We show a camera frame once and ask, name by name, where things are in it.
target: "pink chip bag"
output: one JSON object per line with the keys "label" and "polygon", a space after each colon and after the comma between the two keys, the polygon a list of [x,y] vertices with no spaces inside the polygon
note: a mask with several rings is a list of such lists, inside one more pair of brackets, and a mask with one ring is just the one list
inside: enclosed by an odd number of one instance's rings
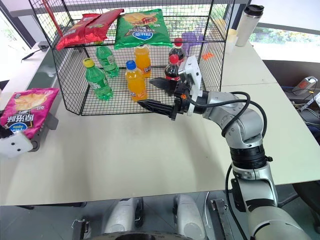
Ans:
{"label": "pink chip bag", "polygon": [[2,126],[12,132],[23,131],[32,139],[46,120],[58,88],[32,88],[15,92],[0,118]]}

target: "red bottle cap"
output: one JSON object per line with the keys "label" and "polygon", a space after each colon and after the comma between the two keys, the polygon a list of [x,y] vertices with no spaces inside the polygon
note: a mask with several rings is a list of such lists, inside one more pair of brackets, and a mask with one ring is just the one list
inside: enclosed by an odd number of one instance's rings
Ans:
{"label": "red bottle cap", "polygon": [[176,45],[177,47],[181,47],[182,41],[183,41],[183,39],[181,37],[177,37],[174,39],[174,45]]}
{"label": "red bottle cap", "polygon": [[179,62],[179,57],[177,54],[172,54],[170,57],[169,57],[169,61],[171,64],[177,64]]}

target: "thermos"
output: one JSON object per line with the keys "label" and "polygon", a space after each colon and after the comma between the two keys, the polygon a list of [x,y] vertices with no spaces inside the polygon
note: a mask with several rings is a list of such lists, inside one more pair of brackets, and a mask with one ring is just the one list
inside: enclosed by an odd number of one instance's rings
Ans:
{"label": "thermos", "polygon": [[243,47],[246,45],[264,12],[264,8],[264,6],[251,4],[244,9],[236,29],[238,37],[236,46]]}

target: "blue bottle cap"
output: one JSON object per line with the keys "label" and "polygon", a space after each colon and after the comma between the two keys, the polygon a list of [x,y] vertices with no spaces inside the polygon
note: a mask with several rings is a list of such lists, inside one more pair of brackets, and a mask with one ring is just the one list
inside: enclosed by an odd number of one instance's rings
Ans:
{"label": "blue bottle cap", "polygon": [[127,61],[125,65],[128,70],[135,70],[137,67],[135,61],[132,61],[132,60]]}

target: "chip bag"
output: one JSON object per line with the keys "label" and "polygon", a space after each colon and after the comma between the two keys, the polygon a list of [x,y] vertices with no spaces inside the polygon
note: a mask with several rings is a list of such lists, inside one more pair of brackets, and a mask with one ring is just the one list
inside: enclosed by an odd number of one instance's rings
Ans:
{"label": "chip bag", "polygon": [[15,92],[0,118],[2,126],[12,132],[23,131],[32,139],[46,120],[51,105],[59,92],[58,88],[32,88]]}
{"label": "chip bag", "polygon": [[60,51],[65,47],[77,44],[88,44],[107,39],[106,34],[110,25],[123,11],[123,8],[119,8],[103,14],[83,14],[82,19],[61,37],[56,45],[56,49]]}
{"label": "chip bag", "polygon": [[172,47],[161,9],[126,13],[118,17],[114,49],[143,44]]}

